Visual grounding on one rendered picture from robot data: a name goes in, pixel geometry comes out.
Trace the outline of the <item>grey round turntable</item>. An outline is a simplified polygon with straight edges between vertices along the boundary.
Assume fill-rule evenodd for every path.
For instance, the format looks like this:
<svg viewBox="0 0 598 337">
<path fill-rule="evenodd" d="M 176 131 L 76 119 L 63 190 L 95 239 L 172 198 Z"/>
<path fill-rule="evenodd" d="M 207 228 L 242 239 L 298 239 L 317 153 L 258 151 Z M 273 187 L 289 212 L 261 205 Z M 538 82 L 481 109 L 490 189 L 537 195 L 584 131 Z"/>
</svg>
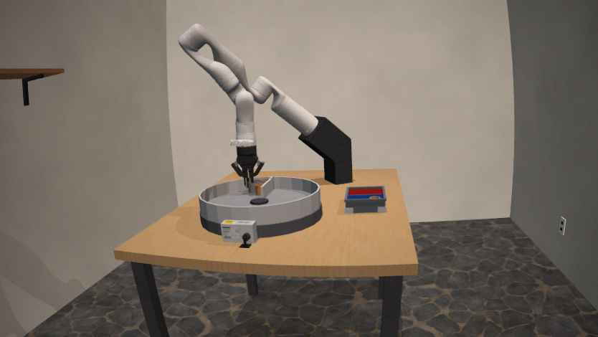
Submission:
<svg viewBox="0 0 598 337">
<path fill-rule="evenodd" d="M 316 182 L 284 176 L 254 178 L 262 179 L 268 180 L 260 187 L 261 196 L 250 194 L 244 179 L 201 191 L 203 228 L 221 235 L 223 242 L 244 243 L 240 248 L 250 248 L 252 244 L 247 243 L 258 238 L 299 232 L 321 220 L 321 189 Z"/>
</svg>

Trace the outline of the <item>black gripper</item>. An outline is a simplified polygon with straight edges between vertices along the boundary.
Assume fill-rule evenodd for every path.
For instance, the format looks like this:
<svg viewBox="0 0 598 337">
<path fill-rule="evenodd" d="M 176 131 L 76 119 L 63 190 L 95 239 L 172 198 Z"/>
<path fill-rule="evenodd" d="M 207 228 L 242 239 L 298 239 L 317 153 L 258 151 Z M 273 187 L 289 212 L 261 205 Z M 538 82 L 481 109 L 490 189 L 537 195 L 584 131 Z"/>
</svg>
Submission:
<svg viewBox="0 0 598 337">
<path fill-rule="evenodd" d="M 257 163 L 257 169 L 254 172 L 255 164 Z M 261 168 L 265 163 L 258 160 L 257 157 L 257 146 L 248 147 L 237 147 L 237 159 L 231 164 L 232 168 L 237 174 L 244 178 L 246 188 L 248 188 L 248 182 L 254 183 L 254 176 L 258 175 Z M 239 168 L 242 167 L 242 171 Z M 248 172 L 249 177 L 248 177 Z"/>
</svg>

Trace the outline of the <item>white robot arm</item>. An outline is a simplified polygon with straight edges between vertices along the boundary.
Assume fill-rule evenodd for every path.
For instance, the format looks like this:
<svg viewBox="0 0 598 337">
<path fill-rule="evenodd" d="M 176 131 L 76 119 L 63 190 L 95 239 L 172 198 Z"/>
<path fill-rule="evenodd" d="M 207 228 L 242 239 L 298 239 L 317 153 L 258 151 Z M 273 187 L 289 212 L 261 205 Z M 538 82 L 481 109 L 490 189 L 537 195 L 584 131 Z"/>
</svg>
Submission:
<svg viewBox="0 0 598 337">
<path fill-rule="evenodd" d="M 214 60 L 198 50 L 208 44 Z M 271 110 L 304 136 L 311 134 L 318 120 L 301 108 L 267 78 L 259 76 L 250 87 L 243 62 L 220 44 L 202 25 L 194 24 L 179 37 L 179 45 L 199 66 L 208 72 L 236 106 L 236 140 L 231 146 L 256 146 L 254 101 L 263 104 L 273 93 Z M 251 141 L 253 140 L 253 141 Z"/>
</svg>

